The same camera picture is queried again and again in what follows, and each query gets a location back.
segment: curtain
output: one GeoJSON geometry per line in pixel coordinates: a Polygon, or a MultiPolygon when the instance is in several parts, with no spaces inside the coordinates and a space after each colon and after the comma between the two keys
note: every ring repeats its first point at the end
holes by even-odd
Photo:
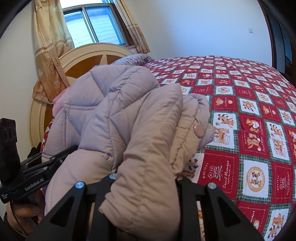
{"type": "Polygon", "coordinates": [[[35,0],[34,40],[39,79],[32,97],[51,104],[70,86],[59,57],[74,48],[59,0],[35,0]]]}
{"type": "Polygon", "coordinates": [[[120,16],[122,17],[129,34],[132,37],[134,44],[136,45],[138,53],[149,53],[150,49],[146,42],[146,39],[134,18],[132,17],[124,0],[112,0],[115,4],[120,16]]]}

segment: metal screw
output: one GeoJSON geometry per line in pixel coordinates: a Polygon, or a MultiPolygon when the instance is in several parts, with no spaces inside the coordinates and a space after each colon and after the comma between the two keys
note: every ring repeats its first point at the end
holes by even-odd
{"type": "Polygon", "coordinates": [[[212,189],[212,190],[216,189],[216,187],[217,187],[217,185],[215,183],[209,183],[207,186],[209,189],[212,189]]]}
{"type": "Polygon", "coordinates": [[[117,173],[111,173],[109,175],[109,178],[112,179],[112,180],[115,180],[116,179],[116,176],[117,176],[117,173]]]}
{"type": "Polygon", "coordinates": [[[183,176],[179,175],[177,176],[177,181],[181,181],[183,179],[183,176]]]}
{"type": "Polygon", "coordinates": [[[78,188],[78,189],[81,189],[81,188],[84,187],[84,183],[83,183],[83,182],[77,182],[77,183],[75,184],[75,187],[78,188]]]}

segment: jacket button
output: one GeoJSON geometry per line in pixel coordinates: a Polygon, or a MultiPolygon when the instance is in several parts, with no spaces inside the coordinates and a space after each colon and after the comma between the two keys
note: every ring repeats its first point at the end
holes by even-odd
{"type": "Polygon", "coordinates": [[[202,138],[205,134],[205,131],[204,131],[202,125],[197,124],[196,126],[194,126],[194,133],[196,134],[196,136],[198,138],[202,138]]]}

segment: human hand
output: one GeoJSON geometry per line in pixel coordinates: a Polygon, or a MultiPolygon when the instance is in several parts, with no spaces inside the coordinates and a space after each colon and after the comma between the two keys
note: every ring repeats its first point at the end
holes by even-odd
{"type": "Polygon", "coordinates": [[[28,204],[28,203],[12,204],[12,208],[15,213],[15,216],[26,233],[24,233],[22,228],[19,226],[19,224],[15,220],[11,210],[10,203],[8,203],[6,206],[8,223],[10,224],[11,227],[13,227],[15,230],[17,230],[23,235],[30,234],[33,232],[33,227],[31,226],[30,222],[27,220],[28,217],[37,216],[38,223],[40,223],[44,218],[45,198],[41,190],[38,190],[35,193],[35,199],[37,202],[37,206],[33,204],[28,204]]]}

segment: headboard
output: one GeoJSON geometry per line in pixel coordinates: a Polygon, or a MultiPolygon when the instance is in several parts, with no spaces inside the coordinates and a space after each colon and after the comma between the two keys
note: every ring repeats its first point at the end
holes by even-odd
{"type": "MultiPolygon", "coordinates": [[[[68,77],[70,84],[95,65],[111,64],[114,61],[132,55],[128,49],[114,44],[94,43],[75,48],[60,57],[61,65],[68,77]]],[[[42,142],[45,129],[52,116],[53,105],[36,100],[32,101],[29,130],[32,147],[42,142]]]]}

